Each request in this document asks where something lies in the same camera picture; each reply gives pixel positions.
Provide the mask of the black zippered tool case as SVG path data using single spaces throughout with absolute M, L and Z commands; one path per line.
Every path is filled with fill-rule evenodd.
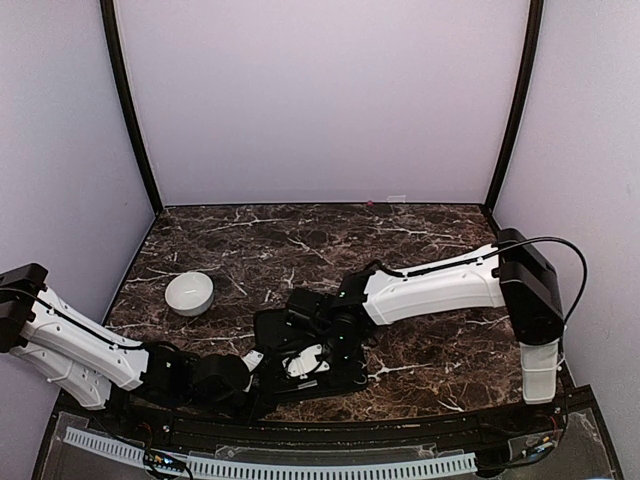
M 368 386 L 359 319 L 351 313 L 305 316 L 282 308 L 254 315 L 256 370 L 250 422 L 281 404 L 359 392 Z

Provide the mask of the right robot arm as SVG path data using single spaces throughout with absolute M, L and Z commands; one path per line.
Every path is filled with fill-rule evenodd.
M 295 289 L 285 304 L 295 324 L 316 328 L 329 357 L 313 360 L 307 348 L 284 363 L 287 374 L 305 377 L 351 357 L 349 341 L 368 326 L 388 326 L 414 317 L 471 308 L 506 308 L 520 347 L 523 402 L 510 413 L 521 434 L 534 432 L 549 416 L 556 395 L 561 350 L 573 311 L 562 306 L 555 267 L 539 243 L 579 249 L 568 240 L 524 237 L 514 228 L 471 252 L 393 270 L 379 260 L 347 274 L 333 294 Z

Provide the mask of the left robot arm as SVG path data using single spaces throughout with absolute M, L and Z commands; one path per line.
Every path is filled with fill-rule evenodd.
M 170 342 L 118 336 L 70 307 L 47 275 L 37 263 L 2 273 L 1 350 L 31 363 L 83 408 L 102 410 L 120 436 L 134 435 L 141 415 L 111 398 L 116 389 L 164 408 L 233 411 L 245 403 L 262 353 L 201 357 Z

